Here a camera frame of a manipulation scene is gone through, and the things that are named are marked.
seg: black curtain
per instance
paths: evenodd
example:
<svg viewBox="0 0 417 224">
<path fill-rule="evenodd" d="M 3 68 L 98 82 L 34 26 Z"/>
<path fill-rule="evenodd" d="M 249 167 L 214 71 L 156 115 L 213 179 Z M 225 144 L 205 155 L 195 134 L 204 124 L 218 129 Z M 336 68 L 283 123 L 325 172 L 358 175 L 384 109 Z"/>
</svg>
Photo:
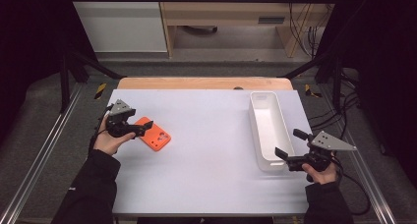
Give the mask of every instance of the black curtain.
<svg viewBox="0 0 417 224">
<path fill-rule="evenodd" d="M 337 10 L 324 33 L 320 53 L 342 29 Z M 417 0 L 368 0 L 348 32 L 342 67 L 359 72 L 359 96 L 381 146 L 396 156 L 417 187 Z"/>
<path fill-rule="evenodd" d="M 36 4 L 45 12 L 39 12 Z M 96 61 L 72 2 L 0 0 L 0 122 L 3 125 L 12 125 L 32 83 L 59 72 L 59 61 L 67 48 Z M 73 59 L 68 59 L 67 64 L 78 69 L 84 65 Z M 4 129 L 10 129 L 2 128 L 0 140 L 8 133 Z"/>
</svg>

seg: white tabletop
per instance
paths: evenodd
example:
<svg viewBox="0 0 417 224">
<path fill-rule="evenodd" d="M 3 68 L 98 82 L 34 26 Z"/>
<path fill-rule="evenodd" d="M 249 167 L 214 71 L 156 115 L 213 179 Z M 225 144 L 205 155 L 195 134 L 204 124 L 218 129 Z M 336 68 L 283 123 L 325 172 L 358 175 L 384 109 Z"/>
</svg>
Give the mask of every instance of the white tabletop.
<svg viewBox="0 0 417 224">
<path fill-rule="evenodd" d="M 249 120 L 252 90 L 115 89 L 137 110 L 172 136 L 155 152 L 141 140 L 126 142 L 115 158 L 115 214 L 135 216 L 241 216 L 305 213 L 304 172 L 259 169 Z M 310 133 L 298 92 L 275 91 L 296 155 L 308 152 L 292 136 Z"/>
</svg>

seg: human hand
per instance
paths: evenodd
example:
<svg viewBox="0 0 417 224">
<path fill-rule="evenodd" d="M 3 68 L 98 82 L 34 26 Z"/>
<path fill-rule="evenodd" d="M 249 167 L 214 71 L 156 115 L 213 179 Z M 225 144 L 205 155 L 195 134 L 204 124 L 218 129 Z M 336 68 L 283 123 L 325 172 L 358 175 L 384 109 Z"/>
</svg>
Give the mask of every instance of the human hand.
<svg viewBox="0 0 417 224">
<path fill-rule="evenodd" d="M 323 185 L 326 183 L 336 181 L 336 178 L 337 178 L 336 166 L 332 162 L 330 163 L 328 168 L 323 172 L 316 171 L 316 169 L 314 169 L 308 163 L 304 163 L 302 167 L 304 171 L 313 178 L 314 183 L 320 183 L 321 185 Z"/>
<path fill-rule="evenodd" d="M 97 135 L 97 139 L 94 143 L 94 149 L 99 149 L 108 155 L 113 155 L 116 153 L 117 149 L 122 145 L 122 143 L 131 140 L 135 137 L 135 133 L 129 133 L 126 134 L 123 137 L 120 138 L 114 138 L 108 132 L 105 130 L 105 122 L 107 120 L 107 115 L 104 117 L 104 119 L 101 122 L 100 129 L 98 130 L 99 133 Z"/>
</svg>

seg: black sleeve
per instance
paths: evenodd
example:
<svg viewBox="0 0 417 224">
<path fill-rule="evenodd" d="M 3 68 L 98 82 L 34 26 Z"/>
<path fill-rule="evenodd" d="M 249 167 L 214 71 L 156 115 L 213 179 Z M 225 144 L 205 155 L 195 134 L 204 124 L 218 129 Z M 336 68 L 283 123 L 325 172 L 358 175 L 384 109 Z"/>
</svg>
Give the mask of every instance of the black sleeve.
<svg viewBox="0 0 417 224">
<path fill-rule="evenodd" d="M 351 224 L 353 218 L 337 183 L 319 183 L 306 187 L 309 208 L 304 216 L 305 224 Z"/>
<path fill-rule="evenodd" d="M 112 224 L 120 162 L 93 150 L 67 191 L 52 224 Z"/>
</svg>

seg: white plastic container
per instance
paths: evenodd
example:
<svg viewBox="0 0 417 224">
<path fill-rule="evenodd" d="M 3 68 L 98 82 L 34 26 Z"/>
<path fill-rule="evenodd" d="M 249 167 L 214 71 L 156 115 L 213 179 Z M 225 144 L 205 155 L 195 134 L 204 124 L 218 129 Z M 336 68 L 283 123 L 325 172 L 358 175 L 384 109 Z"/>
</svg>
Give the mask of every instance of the white plastic container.
<svg viewBox="0 0 417 224">
<path fill-rule="evenodd" d="M 275 155 L 278 147 L 294 156 L 279 101 L 274 92 L 252 92 L 249 109 L 258 165 L 263 171 L 282 170 L 285 161 Z"/>
</svg>

